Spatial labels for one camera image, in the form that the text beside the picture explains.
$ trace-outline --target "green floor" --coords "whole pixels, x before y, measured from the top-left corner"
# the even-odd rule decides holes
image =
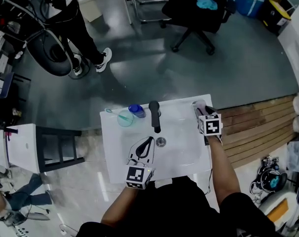
[[[185,28],[161,29],[157,23],[136,21],[129,25],[122,0],[98,0],[98,5],[103,17],[87,28],[100,51],[112,49],[107,69],[101,74],[91,69],[80,80],[58,78],[25,53],[15,67],[17,73],[32,79],[29,96],[24,96],[28,101],[22,123],[98,128],[104,108],[211,94],[214,107],[221,109],[299,90],[277,37],[256,19],[236,13],[215,35],[207,34],[216,47],[213,56],[195,35],[173,53],[170,45]]]

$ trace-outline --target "sink basin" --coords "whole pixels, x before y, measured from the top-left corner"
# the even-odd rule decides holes
[[[130,127],[119,126],[116,115],[100,112],[110,181],[125,181],[124,166],[127,159],[133,154],[135,156],[137,146],[149,136],[155,141],[159,137],[166,140],[164,147],[158,147],[152,141],[149,160],[142,160],[148,167],[155,168],[153,181],[210,170],[210,150],[204,143],[204,136],[198,132],[198,123],[191,106],[192,102],[198,100],[204,100],[208,106],[212,106],[210,95],[160,102],[160,133],[155,133],[151,126],[148,104],[142,105],[146,117],[135,117]]]

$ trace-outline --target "blue cloth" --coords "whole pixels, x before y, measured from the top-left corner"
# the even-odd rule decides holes
[[[217,10],[218,4],[213,0],[197,0],[197,6],[201,9]]]
[[[39,175],[33,174],[29,183],[21,187],[15,193],[11,195],[8,202],[13,211],[19,211],[22,207],[27,205],[46,205],[52,204],[50,195],[43,193],[39,195],[31,196],[37,188],[42,185],[42,180]]]

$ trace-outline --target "toothbrush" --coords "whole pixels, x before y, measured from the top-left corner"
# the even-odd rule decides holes
[[[117,115],[119,118],[121,118],[121,119],[123,119],[123,120],[125,120],[125,121],[131,121],[129,118],[127,118],[127,117],[125,117],[125,116],[122,116],[122,115],[119,115],[119,114],[117,114],[117,113],[114,113],[112,110],[110,110],[110,109],[105,109],[105,111],[107,112],[107,113],[112,113],[112,114],[115,114],[115,115]]]

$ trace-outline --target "faucet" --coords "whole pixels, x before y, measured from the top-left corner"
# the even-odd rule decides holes
[[[161,112],[159,110],[159,103],[157,101],[150,101],[149,109],[151,112],[151,125],[154,127],[155,133],[160,133],[159,117]]]

